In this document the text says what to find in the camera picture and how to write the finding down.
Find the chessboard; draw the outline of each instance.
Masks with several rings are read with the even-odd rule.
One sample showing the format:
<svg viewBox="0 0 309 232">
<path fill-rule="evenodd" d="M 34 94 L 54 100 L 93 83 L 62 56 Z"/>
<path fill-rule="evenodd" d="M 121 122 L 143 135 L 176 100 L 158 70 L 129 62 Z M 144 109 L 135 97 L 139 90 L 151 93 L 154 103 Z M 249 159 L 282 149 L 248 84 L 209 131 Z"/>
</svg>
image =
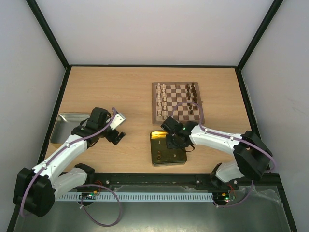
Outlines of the chessboard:
<svg viewBox="0 0 309 232">
<path fill-rule="evenodd" d="M 152 89 L 153 124 L 162 124 L 171 116 L 173 108 L 181 102 L 195 102 L 203 107 L 197 82 L 155 82 L 152 83 Z M 184 103 L 173 112 L 173 118 L 181 123 L 199 122 L 199 109 L 193 104 Z"/>
</svg>

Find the metal tray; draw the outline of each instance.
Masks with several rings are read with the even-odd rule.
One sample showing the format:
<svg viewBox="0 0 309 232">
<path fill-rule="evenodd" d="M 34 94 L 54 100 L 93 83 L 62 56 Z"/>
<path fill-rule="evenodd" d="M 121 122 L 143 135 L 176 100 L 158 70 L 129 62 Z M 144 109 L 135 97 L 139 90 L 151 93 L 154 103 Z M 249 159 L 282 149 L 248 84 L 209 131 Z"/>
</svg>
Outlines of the metal tray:
<svg viewBox="0 0 309 232">
<path fill-rule="evenodd" d="M 59 114 L 50 137 L 50 143 L 55 147 L 60 147 L 71 134 L 71 131 L 89 117 L 89 114 Z"/>
</svg>

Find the wire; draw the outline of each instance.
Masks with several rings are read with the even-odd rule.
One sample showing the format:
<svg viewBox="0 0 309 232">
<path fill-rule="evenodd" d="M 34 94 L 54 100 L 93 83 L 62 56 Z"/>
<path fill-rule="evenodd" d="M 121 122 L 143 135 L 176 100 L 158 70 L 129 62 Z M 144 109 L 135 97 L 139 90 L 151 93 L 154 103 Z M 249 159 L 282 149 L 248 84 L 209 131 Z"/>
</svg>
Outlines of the wire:
<svg viewBox="0 0 309 232">
<path fill-rule="evenodd" d="M 231 188 L 231 192 L 234 194 L 234 196 L 236 197 L 236 193 L 234 191 L 234 188 L 230 185 L 230 183 L 227 183 L 227 185 Z"/>
<path fill-rule="evenodd" d="M 253 186 L 254 186 L 254 184 L 253 184 L 253 180 L 252 180 L 252 181 L 251 181 L 250 190 L 249 190 L 249 192 L 247 193 L 247 195 L 246 195 L 241 201 L 239 201 L 239 202 L 237 202 L 237 203 L 235 203 L 235 204 L 230 204 L 230 205 L 218 205 L 215 201 L 213 201 L 213 204 L 214 204 L 217 208 L 226 208 L 226 207 L 232 207 L 232 206 L 236 206 L 236 205 L 242 204 L 242 203 L 244 203 L 244 202 L 248 199 L 249 195 L 250 195 L 251 192 L 252 192 Z"/>
<path fill-rule="evenodd" d="M 71 146 L 72 144 L 75 144 L 75 143 L 77 143 L 77 142 L 79 142 L 79 141 L 83 141 L 83 140 L 90 139 L 90 138 L 92 138 L 92 137 L 94 137 L 94 136 L 96 136 L 96 135 L 98 135 L 98 134 L 101 134 L 104 130 L 106 130 L 106 129 L 111 125 L 111 123 L 113 122 L 113 120 L 115 119 L 115 116 L 116 116 L 116 114 L 117 114 L 116 109 L 115 109 L 114 107 L 112 108 L 112 111 L 113 111 L 113 116 L 112 116 L 112 118 L 110 119 L 110 121 L 106 124 L 105 127 L 103 127 L 101 130 L 99 130 L 98 132 L 96 132 L 96 133 L 94 133 L 94 134 L 92 134 L 92 135 L 89 135 L 89 136 L 86 136 L 86 137 L 84 137 L 84 138 L 80 138 L 80 139 L 77 139 L 77 140 L 74 140 L 74 141 L 70 142 L 70 143 L 69 143 L 69 146 Z M 50 165 L 50 163 L 51 163 L 59 154 L 61 154 L 61 152 L 63 152 L 63 151 L 64 151 L 65 149 L 67 149 L 67 148 L 68 148 L 68 146 L 63 146 L 60 150 L 58 150 L 58 151 L 56 152 L 56 154 L 55 154 L 53 157 L 51 157 L 50 160 L 48 160 L 48 161 L 46 162 L 46 166 L 45 166 L 45 167 L 42 167 L 41 169 L 38 170 L 38 172 L 34 175 L 34 177 L 32 178 L 32 180 L 31 180 L 30 183 L 28 184 L 28 186 L 27 186 L 27 188 L 26 188 L 26 190 L 25 190 L 23 199 L 22 199 L 22 201 L 21 201 L 20 210 L 19 210 L 19 213 L 20 213 L 20 215 L 21 215 L 23 218 L 26 217 L 26 215 L 25 215 L 25 213 L 24 213 L 24 207 L 25 207 L 26 198 L 27 198 L 27 196 L 28 196 L 28 194 L 29 194 L 30 188 L 31 188 L 31 186 L 33 185 L 34 181 L 38 178 L 38 176 L 41 174 L 41 172 L 43 172 L 43 170 L 46 169 L 47 166 Z"/>
<path fill-rule="evenodd" d="M 203 127 L 203 125 L 202 125 L 202 119 L 204 118 L 203 109 L 202 109 L 198 104 L 196 104 L 195 102 L 192 102 L 192 101 L 190 101 L 190 102 L 189 102 L 189 101 L 185 101 L 185 102 L 184 102 L 184 101 L 183 101 L 183 102 L 181 102 L 181 103 L 175 105 L 174 108 L 173 108 L 173 111 L 172 111 L 172 113 L 171 113 L 171 117 L 173 117 L 173 113 L 174 113 L 174 111 L 177 109 L 177 107 L 180 106 L 180 105 L 182 105 L 182 104 L 184 104 L 184 103 L 193 104 L 193 105 L 196 105 L 196 106 L 198 107 L 198 109 L 199 109 L 199 123 L 198 123 L 198 124 L 199 124 L 199 127 L 200 127 L 205 133 L 209 133 L 209 134 L 216 135 L 216 136 L 223 137 L 223 138 L 227 138 L 227 139 L 230 139 L 230 138 L 231 138 L 230 136 L 225 135 L 225 134 L 220 134 L 220 133 L 217 133 L 217 132 L 214 132 L 214 131 L 210 131 L 210 130 L 207 130 L 207 131 L 206 131 L 206 130 L 205 130 L 205 127 Z M 262 150 L 262 149 L 259 148 L 258 146 L 254 145 L 254 144 L 252 144 L 252 143 L 250 143 L 250 142 L 248 142 L 248 141 L 246 141 L 246 140 L 239 139 L 239 138 L 234 138 L 234 140 L 239 141 L 239 142 L 241 142 L 241 143 L 244 143 L 244 144 L 246 144 L 246 145 L 249 145 L 250 147 L 252 147 L 252 148 L 258 150 L 258 151 L 261 152 L 261 153 L 263 153 L 265 156 L 267 156 L 267 157 L 272 161 L 272 163 L 273 163 L 273 165 L 274 165 L 273 168 L 270 169 L 270 170 L 266 170 L 265 172 L 269 173 L 269 172 L 272 172 L 272 171 L 275 170 L 275 168 L 277 167 L 277 163 L 275 162 L 274 158 L 273 158 L 270 154 L 268 154 L 266 151 Z M 245 200 L 248 199 L 248 197 L 249 197 L 249 195 L 250 195 L 252 189 L 253 189 L 253 180 L 251 181 L 251 187 L 250 187 L 250 190 L 249 190 L 248 194 L 247 194 L 240 202 L 238 202 L 238 203 L 236 203 L 236 204 L 232 204 L 232 205 L 226 205 L 226 206 L 217 205 L 216 202 L 213 202 L 213 203 L 215 204 L 216 207 L 219 207 L 219 208 L 221 208 L 221 207 L 231 207 L 231 206 L 239 205 L 239 204 L 243 203 Z"/>
<path fill-rule="evenodd" d="M 94 184 L 99 184 L 99 185 L 103 185 L 102 182 L 100 180 L 96 180 L 94 182 Z"/>
<path fill-rule="evenodd" d="M 186 151 L 185 148 L 181 148 L 181 150 L 183 150 L 183 151 L 185 151 L 185 152 L 192 152 L 192 151 L 194 151 L 194 150 L 195 150 L 195 147 L 194 147 L 193 145 L 190 145 L 190 146 L 193 148 L 191 151 Z"/>
<path fill-rule="evenodd" d="M 81 200 L 81 208 L 84 210 L 84 212 L 87 214 L 87 216 L 90 218 L 90 220 L 92 220 L 94 223 L 96 223 L 97 225 L 99 226 L 103 226 L 103 227 L 110 227 L 110 226 L 114 226 L 116 225 L 120 219 L 121 219 L 121 215 L 122 215 L 122 205 L 119 201 L 119 198 L 118 196 L 116 195 L 115 192 L 113 192 L 112 190 L 110 190 L 109 188 L 103 186 L 103 185 L 93 185 L 93 184 L 89 184 L 89 185 L 80 185 L 79 187 L 90 187 L 90 186 L 93 186 L 93 187 L 99 187 L 99 188 L 103 188 L 105 190 L 107 190 L 108 192 L 110 192 L 111 194 L 114 195 L 115 199 L 117 200 L 118 202 L 118 205 L 119 205 L 119 214 L 118 214 L 118 218 L 116 219 L 116 221 L 112 224 L 102 224 L 102 223 L 99 223 L 98 221 L 96 221 L 93 217 L 91 217 L 91 215 L 87 212 L 86 208 L 83 206 L 83 201 L 86 197 L 83 197 L 82 200 Z"/>
</svg>

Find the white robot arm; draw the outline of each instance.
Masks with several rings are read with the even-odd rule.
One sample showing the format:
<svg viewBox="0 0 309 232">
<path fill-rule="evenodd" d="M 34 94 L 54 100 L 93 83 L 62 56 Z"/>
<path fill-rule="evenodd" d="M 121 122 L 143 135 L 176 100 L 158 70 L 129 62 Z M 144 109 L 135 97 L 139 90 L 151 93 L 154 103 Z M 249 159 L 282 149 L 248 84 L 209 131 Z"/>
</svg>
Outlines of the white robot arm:
<svg viewBox="0 0 309 232">
<path fill-rule="evenodd" d="M 42 217 L 50 210 L 56 199 L 71 189 L 85 184 L 87 180 L 90 181 L 94 169 L 85 164 L 78 164 L 63 175 L 61 173 L 77 156 L 93 146 L 99 138 L 105 137 L 115 145 L 120 142 L 126 134 L 123 132 L 119 134 L 116 128 L 126 118 L 116 112 L 114 120 L 108 126 L 110 120 L 111 114 L 107 110 L 93 109 L 86 125 L 74 128 L 72 135 L 49 158 L 31 170 L 22 169 L 17 175 L 13 202 L 17 205 L 21 204 L 31 179 L 39 174 L 31 187 L 32 191 L 27 195 L 24 208 Z"/>
<path fill-rule="evenodd" d="M 241 177 L 251 180 L 262 178 L 270 159 L 241 141 L 250 141 L 251 144 L 272 156 L 261 139 L 251 131 L 246 131 L 244 134 L 226 133 L 201 128 L 198 123 L 192 121 L 183 125 L 171 117 L 164 121 L 161 128 L 168 133 L 166 140 L 167 147 L 170 149 L 205 145 L 226 152 L 235 158 L 228 163 L 219 163 L 212 171 L 211 183 L 216 187 Z"/>
</svg>

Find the wooden table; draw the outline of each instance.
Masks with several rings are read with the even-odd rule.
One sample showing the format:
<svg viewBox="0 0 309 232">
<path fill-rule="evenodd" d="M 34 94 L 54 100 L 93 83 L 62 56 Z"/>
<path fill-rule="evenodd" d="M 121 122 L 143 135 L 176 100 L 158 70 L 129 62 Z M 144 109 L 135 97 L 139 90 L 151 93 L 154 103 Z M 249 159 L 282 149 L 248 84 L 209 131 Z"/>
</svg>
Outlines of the wooden table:
<svg viewBox="0 0 309 232">
<path fill-rule="evenodd" d="M 100 139 L 65 171 L 84 163 L 101 173 L 210 173 L 232 156 L 206 146 L 187 154 L 185 165 L 153 167 L 150 132 L 152 82 L 198 82 L 205 126 L 226 132 L 250 130 L 248 116 L 233 68 L 72 67 L 59 113 L 90 113 L 94 107 L 115 107 L 127 121 L 117 128 L 126 133 L 118 145 Z M 56 148 L 50 144 L 46 157 Z"/>
</svg>

